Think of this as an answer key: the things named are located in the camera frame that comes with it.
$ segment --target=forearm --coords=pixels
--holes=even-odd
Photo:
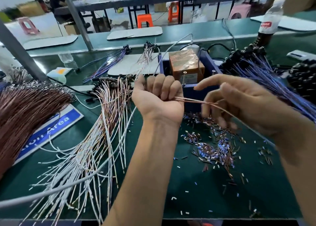
[[[124,182],[103,225],[161,225],[178,127],[144,121]]]
[[[277,137],[276,144],[303,217],[316,225],[316,126],[297,122],[297,128]]]

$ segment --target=clear plastic container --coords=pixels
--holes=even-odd
[[[64,64],[71,63],[74,60],[71,53],[61,53],[58,55],[58,57]]]
[[[258,46],[266,46],[270,43],[282,19],[284,2],[285,0],[274,0],[273,6],[265,13],[256,41]]]

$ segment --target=blue wire bundle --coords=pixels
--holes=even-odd
[[[286,84],[273,71],[265,51],[261,48],[245,48],[243,51],[235,51],[223,62],[222,70],[226,74],[249,78],[262,85],[274,95],[287,102],[303,115],[316,122],[316,106],[300,95],[292,92]]]
[[[98,77],[102,76],[104,73],[108,72],[109,69],[112,68],[112,67],[113,67],[115,64],[117,64],[119,61],[121,61],[121,60],[124,58],[124,56],[125,56],[129,51],[130,51],[130,48],[129,48],[128,45],[126,45],[126,46],[123,47],[123,49],[121,49],[121,50],[118,51],[118,52],[110,53],[110,54],[108,54],[107,56],[105,56],[105,57],[103,57],[103,58],[94,60],[94,61],[92,61],[92,62],[86,64],[86,65],[89,65],[89,64],[91,64],[91,63],[98,62],[98,61],[100,61],[100,60],[102,60],[102,59],[106,59],[106,58],[110,57],[109,59],[107,59],[107,60],[100,66],[100,68],[98,68],[98,70],[94,71],[93,74],[92,74],[90,77],[84,79],[84,80],[82,81],[82,83],[83,83],[83,84],[86,84],[86,83],[92,81],[92,79],[98,78]]]

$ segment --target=orange plastic stool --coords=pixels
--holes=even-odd
[[[149,24],[149,27],[153,27],[153,20],[151,18],[151,14],[140,14],[137,15],[137,28],[142,27],[142,23],[147,22]]]
[[[177,6],[177,11],[174,13],[173,12],[173,7],[174,7],[175,4]],[[172,2],[170,4],[170,7],[169,7],[168,21],[172,22],[173,19],[177,19],[178,17],[179,17],[179,2]]]

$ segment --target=hand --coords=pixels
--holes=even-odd
[[[178,127],[182,122],[184,103],[172,100],[175,96],[183,97],[182,85],[173,76],[159,74],[143,75],[135,81],[132,100],[144,120],[168,120]]]
[[[273,136],[296,128],[299,122],[309,121],[250,79],[216,74],[203,79],[194,89],[202,90],[210,85],[220,85],[220,88],[209,92],[204,101],[218,103],[221,108],[265,135]],[[231,122],[229,114],[209,104],[203,104],[202,116],[210,115],[222,128],[237,128]]]

